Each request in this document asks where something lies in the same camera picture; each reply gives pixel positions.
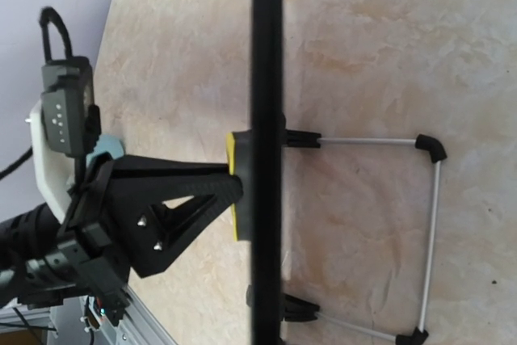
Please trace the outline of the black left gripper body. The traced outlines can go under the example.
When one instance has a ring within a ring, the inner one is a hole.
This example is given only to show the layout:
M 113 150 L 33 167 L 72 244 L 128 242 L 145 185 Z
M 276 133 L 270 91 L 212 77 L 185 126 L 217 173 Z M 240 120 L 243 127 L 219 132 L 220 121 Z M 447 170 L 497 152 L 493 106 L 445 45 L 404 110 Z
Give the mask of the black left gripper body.
M 59 224 L 46 204 L 23 216 L 23 259 L 27 288 L 23 303 L 31 308 L 53 307 L 64 299 L 87 295 L 107 311 L 107 320 L 118 326 L 129 298 L 129 263 L 116 245 L 101 215 L 86 213 L 90 184 L 111 156 L 101 154 L 87 168 L 82 190 L 73 196 L 72 212 Z

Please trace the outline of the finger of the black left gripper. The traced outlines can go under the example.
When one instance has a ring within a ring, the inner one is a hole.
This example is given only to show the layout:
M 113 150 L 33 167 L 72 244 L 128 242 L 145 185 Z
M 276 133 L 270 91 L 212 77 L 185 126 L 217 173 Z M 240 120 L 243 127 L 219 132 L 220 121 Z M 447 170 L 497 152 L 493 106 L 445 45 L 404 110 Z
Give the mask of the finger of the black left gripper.
M 116 221 L 141 277 L 164 272 L 237 197 L 237 184 L 116 182 Z

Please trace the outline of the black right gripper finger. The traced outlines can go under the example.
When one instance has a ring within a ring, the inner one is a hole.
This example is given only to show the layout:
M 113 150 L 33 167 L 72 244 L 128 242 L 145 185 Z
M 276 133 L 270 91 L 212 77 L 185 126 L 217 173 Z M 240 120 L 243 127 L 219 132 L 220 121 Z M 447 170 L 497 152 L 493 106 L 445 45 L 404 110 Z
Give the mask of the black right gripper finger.
M 224 163 L 178 162 L 125 155 L 107 162 L 100 170 L 100 181 L 119 179 L 169 179 L 181 183 L 232 183 L 233 176 Z

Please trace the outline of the yellow bone-shaped eraser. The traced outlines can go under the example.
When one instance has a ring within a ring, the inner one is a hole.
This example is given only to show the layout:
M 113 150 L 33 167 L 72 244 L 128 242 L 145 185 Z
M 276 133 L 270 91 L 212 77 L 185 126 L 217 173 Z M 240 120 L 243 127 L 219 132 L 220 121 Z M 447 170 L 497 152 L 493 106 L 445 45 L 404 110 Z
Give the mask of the yellow bone-shaped eraser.
M 229 174 L 237 184 L 237 197 L 231 205 L 233 236 L 238 242 L 250 242 L 251 214 L 251 131 L 231 132 L 226 136 Z

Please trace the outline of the white whiteboard black frame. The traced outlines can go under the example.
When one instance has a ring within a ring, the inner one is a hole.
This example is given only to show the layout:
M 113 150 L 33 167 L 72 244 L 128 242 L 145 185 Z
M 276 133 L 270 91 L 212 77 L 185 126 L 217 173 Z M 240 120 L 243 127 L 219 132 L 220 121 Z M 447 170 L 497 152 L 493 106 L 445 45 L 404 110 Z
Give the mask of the white whiteboard black frame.
M 283 0 L 252 0 L 251 342 L 280 341 Z

